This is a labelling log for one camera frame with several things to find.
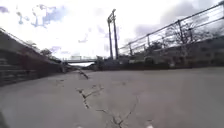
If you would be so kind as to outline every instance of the gray pavement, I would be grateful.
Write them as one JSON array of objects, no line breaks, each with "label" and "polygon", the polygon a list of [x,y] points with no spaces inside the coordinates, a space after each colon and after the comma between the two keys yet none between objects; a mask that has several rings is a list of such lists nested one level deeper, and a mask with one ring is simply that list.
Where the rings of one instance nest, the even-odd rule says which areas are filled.
[{"label": "gray pavement", "polygon": [[0,88],[4,120],[9,128],[119,128],[121,120],[122,128],[146,128],[149,120],[154,128],[224,126],[224,68],[88,75]]}]

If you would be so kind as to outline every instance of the metal pole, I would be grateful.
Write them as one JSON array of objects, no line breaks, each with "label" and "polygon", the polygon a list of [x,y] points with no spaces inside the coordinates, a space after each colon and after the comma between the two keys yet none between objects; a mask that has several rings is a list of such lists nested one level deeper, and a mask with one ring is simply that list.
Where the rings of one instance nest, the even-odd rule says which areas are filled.
[{"label": "metal pole", "polygon": [[112,46],[112,40],[111,40],[111,30],[110,30],[110,19],[107,20],[108,27],[109,27],[109,40],[110,40],[110,57],[113,59],[113,46]]},{"label": "metal pole", "polygon": [[131,43],[128,43],[128,45],[129,45],[129,50],[130,50],[130,56],[132,56],[133,53],[132,53]]},{"label": "metal pole", "polygon": [[150,47],[149,35],[147,35],[148,47]]},{"label": "metal pole", "polygon": [[114,23],[115,54],[116,54],[116,59],[118,59],[119,58],[119,53],[118,53],[117,31],[116,31],[116,23],[115,23],[115,15],[114,15],[115,11],[116,11],[115,9],[112,11],[112,20],[113,20],[113,23]]},{"label": "metal pole", "polygon": [[179,26],[179,29],[180,29],[180,39],[181,39],[182,43],[185,44],[184,37],[183,37],[182,26],[181,26],[180,20],[178,20],[177,23],[178,23],[178,26]]}]

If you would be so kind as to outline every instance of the utility pole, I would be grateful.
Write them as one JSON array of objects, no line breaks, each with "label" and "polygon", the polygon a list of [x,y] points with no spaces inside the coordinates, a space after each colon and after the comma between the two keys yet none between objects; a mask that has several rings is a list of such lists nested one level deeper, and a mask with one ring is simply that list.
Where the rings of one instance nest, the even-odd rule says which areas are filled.
[{"label": "utility pole", "polygon": [[107,23],[108,23],[108,27],[109,27],[110,58],[113,59],[113,46],[112,46],[111,29],[110,29],[111,20],[110,19],[107,19]]},{"label": "utility pole", "polygon": [[117,44],[117,28],[116,28],[116,22],[115,22],[115,15],[114,15],[114,12],[116,11],[116,9],[113,9],[112,13],[110,14],[110,16],[108,17],[107,21],[110,21],[108,22],[109,24],[111,22],[113,22],[113,25],[114,25],[114,41],[115,41],[115,55],[116,55],[116,59],[119,58],[119,53],[118,53],[118,44]]}]

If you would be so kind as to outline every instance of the metal railing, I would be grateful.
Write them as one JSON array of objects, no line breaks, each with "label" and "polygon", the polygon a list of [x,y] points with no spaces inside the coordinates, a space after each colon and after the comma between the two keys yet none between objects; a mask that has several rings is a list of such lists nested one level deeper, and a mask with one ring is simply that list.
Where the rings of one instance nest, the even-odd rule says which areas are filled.
[{"label": "metal railing", "polygon": [[155,44],[161,49],[180,46],[224,35],[224,2],[177,20],[154,32],[148,33],[119,49],[123,55],[146,52]]}]

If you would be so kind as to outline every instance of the tree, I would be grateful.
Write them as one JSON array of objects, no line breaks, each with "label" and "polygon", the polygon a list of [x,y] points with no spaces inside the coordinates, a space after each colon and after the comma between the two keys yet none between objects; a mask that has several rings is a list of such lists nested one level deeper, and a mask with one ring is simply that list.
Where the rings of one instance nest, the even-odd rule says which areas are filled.
[{"label": "tree", "polygon": [[43,49],[40,51],[44,56],[50,56],[52,52],[49,49]]}]

